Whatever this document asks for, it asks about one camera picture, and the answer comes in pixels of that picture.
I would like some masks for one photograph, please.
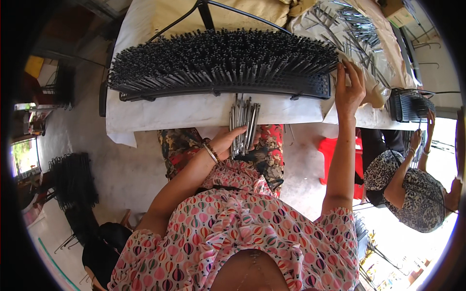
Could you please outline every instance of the black metal bristles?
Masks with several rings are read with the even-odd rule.
[[[198,30],[118,53],[109,87],[133,95],[163,92],[168,96],[216,87],[306,94],[310,77],[327,74],[337,62],[334,46],[296,35]]]

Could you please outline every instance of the concrete floor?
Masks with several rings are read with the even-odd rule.
[[[97,45],[90,52],[93,61],[104,63],[106,45]],[[157,141],[156,131],[136,132],[137,149],[113,143],[105,131],[105,118],[99,116],[99,86],[103,68],[82,62],[75,78],[75,107],[71,111],[58,109],[47,120],[45,136],[38,138],[39,159],[42,171],[48,171],[48,162],[66,153],[88,152],[91,169],[100,203],[94,214],[99,224],[120,222],[126,209],[132,210],[130,222],[135,224],[147,211],[154,196],[166,184],[166,169]],[[293,141],[287,127],[284,137],[285,182],[281,192],[284,202],[313,220],[319,217],[325,186],[323,155],[316,149],[323,137],[335,138],[338,127],[333,124],[294,124]],[[215,128],[200,128],[203,137],[212,137]],[[46,219],[30,228],[32,237],[50,237],[44,245],[50,252],[70,235],[63,213],[56,201],[47,203],[43,210]],[[70,266],[69,257],[76,267],[80,264],[81,246],[66,248],[52,258],[69,279],[78,285],[85,275],[82,265]]]

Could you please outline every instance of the black cable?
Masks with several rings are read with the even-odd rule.
[[[461,94],[461,92],[460,92],[460,91],[443,91],[443,92],[435,92],[435,94],[447,94],[447,93],[459,93],[459,94]]]
[[[173,26],[175,26],[176,24],[178,24],[181,20],[185,19],[186,17],[188,17],[191,13],[194,12],[194,10],[196,10],[196,8],[198,7],[199,5],[199,1],[196,1],[196,3],[194,4],[194,6],[191,8],[191,10],[189,10],[188,12],[186,12],[185,15],[181,16],[180,18],[178,18],[177,20],[175,20],[174,22],[172,22],[169,26],[165,27],[164,29],[162,29],[161,31],[159,31],[156,35],[152,36],[150,40],[148,40],[147,42],[151,42],[153,41],[154,39],[156,39],[159,35],[161,35],[162,33],[164,33],[165,31],[169,30],[170,28],[172,28]]]
[[[278,30],[280,30],[280,31],[282,31],[282,32],[285,32],[285,33],[288,33],[288,34],[292,34],[291,32],[289,32],[288,30],[284,29],[283,27],[280,27],[280,26],[276,25],[275,23],[272,23],[272,22],[270,22],[270,21],[267,21],[267,20],[265,20],[265,19],[263,19],[263,18],[261,18],[261,17],[259,17],[259,16],[249,14],[249,13],[247,13],[247,12],[241,11],[241,10],[239,10],[239,9],[236,9],[236,8],[233,8],[233,7],[230,7],[230,6],[228,6],[228,5],[221,4],[221,3],[218,3],[218,2],[215,2],[215,1],[211,1],[211,0],[206,0],[206,1],[207,1],[207,3],[209,3],[209,4],[212,4],[212,5],[215,5],[215,6],[218,6],[218,7],[222,7],[222,8],[224,8],[224,9],[227,9],[227,10],[230,10],[230,11],[233,11],[233,12],[236,12],[236,13],[239,13],[239,14],[244,15],[244,16],[248,16],[248,17],[250,17],[250,18],[252,18],[252,19],[256,19],[256,20],[258,20],[258,21],[264,22],[264,23],[266,23],[266,24],[268,24],[268,25],[270,25],[270,26],[272,26],[272,27],[274,27],[274,28],[276,28],[276,29],[278,29]]]

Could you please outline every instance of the table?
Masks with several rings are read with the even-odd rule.
[[[133,0],[116,40],[114,56],[128,47],[146,42],[154,35],[152,16],[156,8],[156,1]],[[245,96],[251,96],[253,102],[261,104],[258,124],[337,123],[333,96],[327,101],[306,98],[291,101],[290,96],[266,94]],[[163,97],[154,102],[122,102],[119,93],[109,89],[106,131],[114,142],[137,147],[135,131],[228,125],[233,102],[234,94],[221,94],[218,97],[212,94],[182,95]],[[393,122],[386,110],[373,109],[370,105],[358,110],[356,120],[357,126],[369,128],[418,128],[417,123]]]

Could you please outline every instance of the woman in patterned dress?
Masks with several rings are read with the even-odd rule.
[[[411,148],[404,157],[401,131],[361,129],[367,198],[379,208],[386,206],[400,222],[419,232],[437,229],[447,215],[458,210],[462,188],[461,181],[455,178],[448,193],[427,173],[427,157],[435,126],[435,114],[431,110],[427,119],[427,143],[417,169],[409,165],[421,143],[420,130],[412,135]]]
[[[320,218],[278,198],[282,125],[262,126],[245,161],[229,159],[229,148],[246,128],[221,130],[208,146],[193,129],[161,131],[169,182],[127,241],[108,289],[353,290],[354,114],[365,89],[361,70],[343,63],[351,86],[339,63],[339,134]]]

